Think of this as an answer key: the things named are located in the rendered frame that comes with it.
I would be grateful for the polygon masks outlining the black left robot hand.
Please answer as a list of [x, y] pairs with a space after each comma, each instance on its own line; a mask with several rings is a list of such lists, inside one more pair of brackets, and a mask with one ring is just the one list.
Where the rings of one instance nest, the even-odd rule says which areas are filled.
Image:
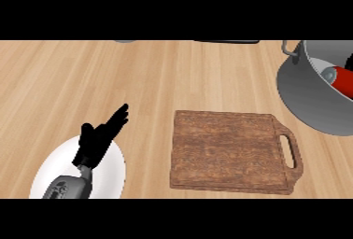
[[78, 151], [72, 159], [75, 167], [84, 165], [93, 169], [106, 154], [107, 148], [125, 123], [128, 122], [128, 105], [124, 104], [109, 120], [94, 128], [90, 123], [81, 125]]

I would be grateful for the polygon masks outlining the brown wooden cutting board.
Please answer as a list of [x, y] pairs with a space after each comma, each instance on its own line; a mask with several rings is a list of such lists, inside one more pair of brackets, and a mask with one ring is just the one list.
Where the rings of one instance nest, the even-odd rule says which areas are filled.
[[171, 188], [291, 194], [301, 174], [296, 139], [273, 115], [175, 112]]

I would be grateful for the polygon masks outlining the grey metal pot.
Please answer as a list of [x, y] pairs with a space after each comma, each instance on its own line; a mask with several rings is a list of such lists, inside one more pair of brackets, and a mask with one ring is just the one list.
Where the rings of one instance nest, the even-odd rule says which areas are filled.
[[329, 66], [344, 66], [353, 54], [353, 40], [301, 40], [295, 49], [280, 44], [288, 56], [277, 72], [277, 89], [286, 108], [317, 131], [353, 135], [353, 100], [322, 77]]

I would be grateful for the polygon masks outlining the red can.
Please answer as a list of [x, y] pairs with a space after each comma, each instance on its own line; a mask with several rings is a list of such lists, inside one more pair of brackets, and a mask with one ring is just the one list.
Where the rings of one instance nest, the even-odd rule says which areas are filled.
[[322, 78], [344, 96], [353, 98], [353, 71], [329, 66], [322, 70]]

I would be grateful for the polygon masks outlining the white plate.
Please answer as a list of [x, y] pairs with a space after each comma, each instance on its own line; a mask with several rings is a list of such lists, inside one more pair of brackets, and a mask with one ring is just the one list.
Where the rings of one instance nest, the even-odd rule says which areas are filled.
[[[31, 183], [31, 199], [39, 199], [53, 180], [59, 176], [79, 177], [72, 165], [72, 158], [78, 151], [78, 138], [70, 138], [51, 152], [44, 160]], [[125, 181], [125, 162], [116, 143], [110, 143], [104, 157], [93, 169], [91, 199], [118, 199]]]

